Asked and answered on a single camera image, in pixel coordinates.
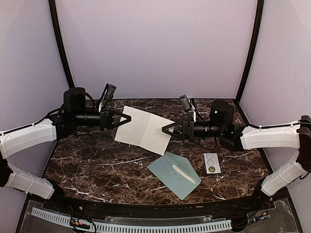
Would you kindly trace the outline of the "white letter sheet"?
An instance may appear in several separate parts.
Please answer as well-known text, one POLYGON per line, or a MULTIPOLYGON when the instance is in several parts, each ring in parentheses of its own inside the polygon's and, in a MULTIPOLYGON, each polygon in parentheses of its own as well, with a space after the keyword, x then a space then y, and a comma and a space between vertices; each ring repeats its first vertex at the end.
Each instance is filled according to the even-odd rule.
POLYGON ((188 181, 190 181, 193 184, 196 184, 195 180, 190 177, 188 174, 186 174, 184 171, 182 171, 179 167, 177 167, 176 165, 172 165, 172 168, 181 176, 183 176, 185 179, 187 179, 188 181))

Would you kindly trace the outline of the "light blue paper envelope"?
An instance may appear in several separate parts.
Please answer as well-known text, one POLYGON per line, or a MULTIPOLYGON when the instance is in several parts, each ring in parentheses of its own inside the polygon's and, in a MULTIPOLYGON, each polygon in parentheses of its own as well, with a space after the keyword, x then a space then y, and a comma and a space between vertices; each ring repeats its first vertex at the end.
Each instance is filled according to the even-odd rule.
POLYGON ((148 166, 148 169, 165 184, 179 199, 184 200, 200 183, 201 179, 185 157, 166 152, 148 166), (179 175, 172 165, 176 165, 190 177, 196 184, 191 183, 179 175))

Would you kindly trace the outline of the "white sticker seal sheet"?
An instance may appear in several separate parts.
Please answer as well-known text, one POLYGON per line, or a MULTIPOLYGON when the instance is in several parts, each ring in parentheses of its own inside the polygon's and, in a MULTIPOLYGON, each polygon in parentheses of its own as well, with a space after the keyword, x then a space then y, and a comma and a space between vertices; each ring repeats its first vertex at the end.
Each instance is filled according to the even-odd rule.
POLYGON ((221 173, 218 155, 216 153, 204 153, 207 174, 221 173))

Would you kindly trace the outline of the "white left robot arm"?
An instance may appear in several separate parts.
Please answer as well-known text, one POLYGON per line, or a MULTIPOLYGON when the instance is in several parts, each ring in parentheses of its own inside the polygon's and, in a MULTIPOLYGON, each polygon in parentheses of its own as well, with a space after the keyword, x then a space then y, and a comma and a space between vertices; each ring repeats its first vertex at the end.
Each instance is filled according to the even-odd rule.
POLYGON ((82 87, 64 92, 60 108, 47 113, 41 120, 0 133, 0 185, 49 200, 51 206, 63 212, 69 207, 62 196, 63 190, 53 181, 23 171, 7 159, 28 148, 46 142, 59 141, 75 132, 79 126, 98 126, 101 131, 113 129, 131 121, 129 115, 107 108, 113 99, 116 87, 107 84, 98 101, 86 106, 90 94, 82 87))

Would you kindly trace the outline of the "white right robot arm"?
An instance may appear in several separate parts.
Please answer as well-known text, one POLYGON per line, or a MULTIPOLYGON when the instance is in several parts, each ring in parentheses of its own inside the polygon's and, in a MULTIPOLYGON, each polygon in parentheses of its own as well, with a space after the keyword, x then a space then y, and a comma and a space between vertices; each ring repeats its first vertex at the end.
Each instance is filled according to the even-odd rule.
POLYGON ((211 104, 208 121, 180 120, 162 127, 162 131, 180 140, 218 138, 220 145, 230 151, 258 148, 295 148, 298 153, 277 171, 258 184, 258 191, 248 199, 248 207, 259 210, 277 191, 311 172, 311 118, 271 126, 233 125, 234 108, 224 100, 211 104))

